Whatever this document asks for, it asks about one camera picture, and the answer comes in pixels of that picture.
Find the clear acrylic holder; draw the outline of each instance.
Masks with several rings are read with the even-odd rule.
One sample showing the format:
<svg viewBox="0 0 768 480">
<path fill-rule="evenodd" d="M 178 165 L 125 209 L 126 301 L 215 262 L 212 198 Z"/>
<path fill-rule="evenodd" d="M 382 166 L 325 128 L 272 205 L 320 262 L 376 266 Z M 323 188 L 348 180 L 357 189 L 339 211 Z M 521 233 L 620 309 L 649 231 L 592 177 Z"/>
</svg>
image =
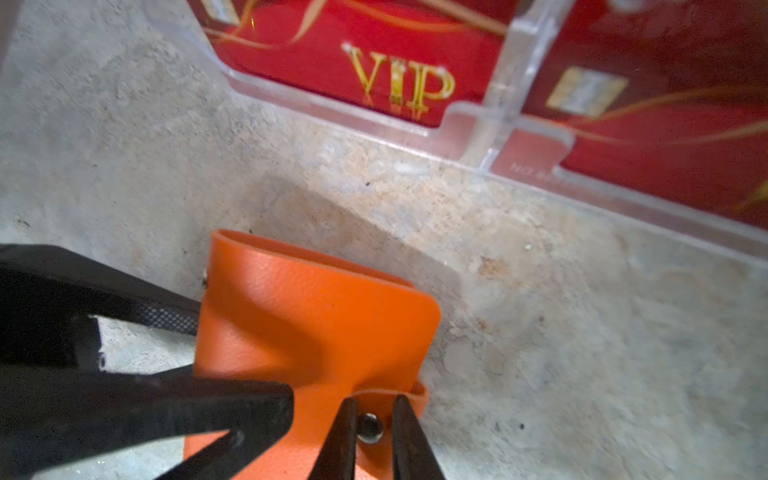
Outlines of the clear acrylic holder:
<svg viewBox="0 0 768 480">
<path fill-rule="evenodd" d="M 488 88 L 485 104 L 455 101 L 440 127 L 431 128 L 337 101 L 265 78 L 244 74 L 224 64 L 184 2 L 144 0 L 152 25 L 212 78 L 225 79 L 235 91 L 270 102 L 415 154 L 452 161 L 486 171 L 518 123 L 518 114 L 554 37 L 559 18 L 572 0 L 535 0 L 509 26 L 502 59 Z"/>
<path fill-rule="evenodd" d="M 214 53 L 184 0 L 144 0 L 163 35 L 212 81 L 371 140 L 447 162 L 508 184 L 525 185 L 584 207 L 758 266 L 768 266 L 768 233 L 560 167 L 576 137 L 563 126 L 521 114 L 523 104 L 574 0 L 535 0 L 509 27 L 483 104 L 455 101 L 440 127 L 425 127 L 236 71 Z"/>
</svg>

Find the gold lettering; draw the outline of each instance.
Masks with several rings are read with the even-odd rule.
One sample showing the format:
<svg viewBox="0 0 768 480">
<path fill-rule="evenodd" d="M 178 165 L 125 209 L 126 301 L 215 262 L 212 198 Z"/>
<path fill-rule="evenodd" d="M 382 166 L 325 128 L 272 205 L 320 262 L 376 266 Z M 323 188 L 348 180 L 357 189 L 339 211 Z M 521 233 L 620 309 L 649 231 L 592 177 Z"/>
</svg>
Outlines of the gold lettering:
<svg viewBox="0 0 768 480">
<path fill-rule="evenodd" d="M 456 89 L 456 80 L 443 67 L 426 65 L 417 61 L 409 61 L 408 66 L 413 69 L 415 79 L 413 81 L 413 99 L 406 103 L 411 109 L 411 115 L 414 120 L 421 120 L 423 114 L 429 111 L 429 107 L 424 105 L 424 99 L 445 100 L 453 94 Z M 440 79 L 442 86 L 438 91 L 426 91 L 427 75 L 432 74 Z"/>
<path fill-rule="evenodd" d="M 402 79 L 406 74 L 406 61 L 389 57 L 389 103 L 402 105 Z"/>
<path fill-rule="evenodd" d="M 386 55 L 372 51 L 370 55 L 374 62 L 373 69 L 371 70 L 371 75 L 366 75 L 366 71 L 362 67 L 362 62 L 360 61 L 360 57 L 362 56 L 360 49 L 348 43 L 342 43 L 341 49 L 349 56 L 349 60 L 352 61 L 352 66 L 355 68 L 355 73 L 357 73 L 357 78 L 359 78 L 360 84 L 362 84 L 363 104 L 373 105 L 373 100 L 371 100 L 371 87 L 376 80 L 376 74 L 379 73 L 379 67 L 386 60 Z"/>
</svg>

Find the orange leather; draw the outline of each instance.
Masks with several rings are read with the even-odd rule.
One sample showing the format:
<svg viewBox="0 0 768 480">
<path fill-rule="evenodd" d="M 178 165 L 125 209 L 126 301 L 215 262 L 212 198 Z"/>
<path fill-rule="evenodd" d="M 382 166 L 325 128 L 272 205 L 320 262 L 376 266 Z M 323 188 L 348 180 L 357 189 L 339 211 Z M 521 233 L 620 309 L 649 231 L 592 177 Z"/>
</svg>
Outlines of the orange leather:
<svg viewBox="0 0 768 480">
<path fill-rule="evenodd" d="M 429 295 L 396 276 L 247 233 L 212 236 L 194 374 L 284 382 L 294 388 L 288 434 L 237 477 L 305 480 L 341 402 L 356 394 L 385 435 L 358 442 L 357 478 L 392 477 L 396 392 L 417 415 L 418 382 L 440 321 Z M 185 458 L 220 434 L 188 437 Z"/>
</svg>

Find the red vip card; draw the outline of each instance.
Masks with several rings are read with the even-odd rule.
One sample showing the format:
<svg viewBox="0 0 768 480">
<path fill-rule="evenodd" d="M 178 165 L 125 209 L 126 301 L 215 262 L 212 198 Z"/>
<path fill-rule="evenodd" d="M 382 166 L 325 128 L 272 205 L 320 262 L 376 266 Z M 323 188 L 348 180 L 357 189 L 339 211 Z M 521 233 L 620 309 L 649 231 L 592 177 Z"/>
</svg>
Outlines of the red vip card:
<svg viewBox="0 0 768 480">
<path fill-rule="evenodd" d="M 189 0 L 219 58 L 243 73 L 437 127 L 481 103 L 516 2 Z"/>
<path fill-rule="evenodd" d="M 768 228 L 767 14 L 578 0 L 524 112 L 576 133 L 566 172 Z"/>
</svg>

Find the gray concrete surface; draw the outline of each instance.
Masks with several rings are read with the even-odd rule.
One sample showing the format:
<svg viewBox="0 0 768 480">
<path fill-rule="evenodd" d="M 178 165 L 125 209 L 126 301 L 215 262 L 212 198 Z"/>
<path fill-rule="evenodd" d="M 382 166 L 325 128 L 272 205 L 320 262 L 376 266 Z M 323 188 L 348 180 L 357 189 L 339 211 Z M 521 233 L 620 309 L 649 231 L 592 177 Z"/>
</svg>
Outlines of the gray concrete surface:
<svg viewBox="0 0 768 480">
<path fill-rule="evenodd" d="M 251 230 L 437 297 L 448 478 L 768 478 L 764 270 L 212 85 L 137 0 L 27 0 L 0 111 L 0 241 L 200 298 L 212 229 Z M 174 445 L 59 477 L 149 478 Z"/>
</svg>

